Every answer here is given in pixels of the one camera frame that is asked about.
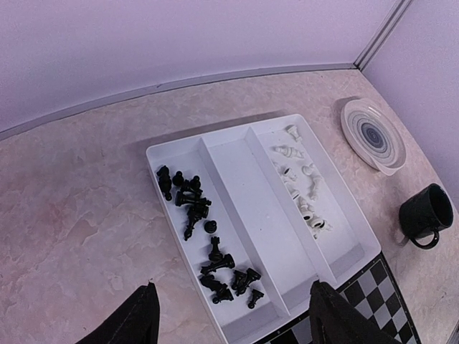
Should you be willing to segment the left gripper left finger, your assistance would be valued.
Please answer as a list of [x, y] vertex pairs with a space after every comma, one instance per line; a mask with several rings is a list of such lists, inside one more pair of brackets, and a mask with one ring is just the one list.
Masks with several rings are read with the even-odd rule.
[[160, 304], [156, 286], [140, 286], [100, 326], [78, 343], [157, 343]]

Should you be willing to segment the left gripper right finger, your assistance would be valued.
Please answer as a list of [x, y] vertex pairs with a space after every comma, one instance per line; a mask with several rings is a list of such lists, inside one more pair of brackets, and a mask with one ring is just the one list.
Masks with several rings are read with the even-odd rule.
[[309, 318], [314, 343], [396, 343], [355, 310], [327, 282], [316, 280], [310, 290]]

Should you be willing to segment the black and silver chessboard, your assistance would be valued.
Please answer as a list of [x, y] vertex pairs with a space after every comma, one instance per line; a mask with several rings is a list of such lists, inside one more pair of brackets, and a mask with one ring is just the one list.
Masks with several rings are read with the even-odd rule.
[[[394, 275], [383, 254], [338, 288], [338, 293], [366, 319], [400, 343], [420, 343], [420, 337]], [[312, 343], [306, 311], [258, 343]]]

